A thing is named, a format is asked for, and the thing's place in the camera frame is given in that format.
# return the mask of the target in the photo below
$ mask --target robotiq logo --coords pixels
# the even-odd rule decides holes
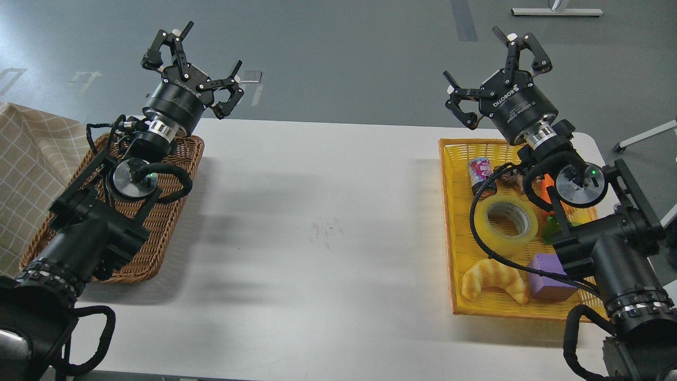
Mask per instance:
[[[175,85],[179,85],[179,86],[183,87],[184,89],[188,90],[188,91],[191,92],[195,97],[197,97],[197,98],[200,97],[200,96],[198,95],[198,93],[197,93],[195,90],[193,90],[193,89],[191,89],[190,87],[184,85],[183,82],[179,81],[178,79],[175,79],[175,80],[174,80],[174,84],[175,84]]]
[[[503,103],[506,99],[511,97],[514,93],[519,91],[519,87],[517,87],[517,84],[514,84],[512,89],[506,93],[506,95],[502,96],[499,100],[495,101],[492,103],[494,107],[498,107],[499,104]]]

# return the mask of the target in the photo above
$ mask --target tape roll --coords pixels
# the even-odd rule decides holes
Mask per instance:
[[[501,216],[512,222],[517,235],[505,235],[489,222]],[[475,228],[482,241],[500,255],[517,254],[536,236],[538,221],[529,204],[514,196],[495,195],[480,202],[475,210]]]

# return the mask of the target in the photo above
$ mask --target wicker basket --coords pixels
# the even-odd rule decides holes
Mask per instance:
[[[101,149],[106,145],[107,141],[108,136],[104,135],[97,139],[95,144]],[[189,138],[177,138],[177,143],[176,153],[165,157],[165,160],[162,162],[177,165],[187,171],[191,178],[194,178],[195,171],[202,158],[202,152],[204,151],[204,142],[198,136],[193,135]],[[111,144],[111,155],[118,159],[120,158],[116,144]],[[89,151],[73,178],[78,176],[92,159],[93,154]],[[181,184],[176,177],[165,174],[159,175],[158,186],[162,189],[163,196],[181,189]],[[122,267],[120,271],[113,273],[113,276],[105,282],[135,283],[151,279],[157,275],[160,265],[162,265],[162,260],[165,258],[167,244],[176,227],[185,200],[186,197],[168,205],[156,204],[153,207],[144,222],[144,226],[150,230],[150,237],[141,250],[134,256],[134,259],[125,267]],[[142,204],[142,201],[130,203],[116,200],[115,209],[127,217],[132,217],[137,213]],[[51,218],[52,215],[50,214],[28,245],[28,249],[26,249],[21,258],[20,268],[24,268],[30,261],[34,260],[54,237],[56,232],[49,228]]]
[[[525,305],[518,304],[501,289],[484,289],[473,301],[461,296],[463,274],[477,261],[487,258],[487,254],[475,242],[468,225],[470,206],[473,201],[468,161],[475,157],[485,156],[489,158],[492,167],[509,161],[518,163],[518,149],[520,146],[511,146],[505,140],[499,139],[441,139],[439,141],[447,228],[449,291],[454,314],[565,320],[575,305],[587,304],[603,316],[605,311],[601,300],[581,290],[566,301],[531,299]],[[537,194],[540,193],[537,187],[534,188]],[[509,187],[499,186],[498,194],[516,196],[531,205],[526,196],[518,195]],[[536,212],[539,225],[536,238],[521,253],[509,257],[522,265],[529,264],[536,253],[554,253],[551,245],[545,245],[540,240],[543,226],[546,223],[545,217],[536,206],[532,205],[532,207]],[[520,274],[528,283],[527,274],[523,271],[520,271]]]

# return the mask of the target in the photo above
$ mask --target toy croissant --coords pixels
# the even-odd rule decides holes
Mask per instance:
[[[517,269],[491,259],[479,261],[463,275],[461,295],[473,300],[486,287],[504,289],[519,304],[527,304],[531,296]]]

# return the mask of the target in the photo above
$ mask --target concrete floor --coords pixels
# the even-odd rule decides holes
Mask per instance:
[[[600,18],[510,14],[513,6],[546,3],[0,1],[0,72],[9,69],[0,78],[0,100],[83,123],[137,115],[159,81],[139,65],[155,33],[193,20],[184,45],[190,62],[216,78],[237,59],[242,70],[263,71],[231,118],[461,127],[443,106],[441,73],[477,87],[500,68],[506,49],[491,30],[498,25],[505,33],[535,34],[554,65],[536,84],[559,118],[591,135],[607,163],[622,156],[662,218],[677,203],[675,135],[663,133],[623,155],[611,148],[677,115],[677,3],[570,3],[599,7]],[[655,265],[664,282],[677,277],[664,258]]]

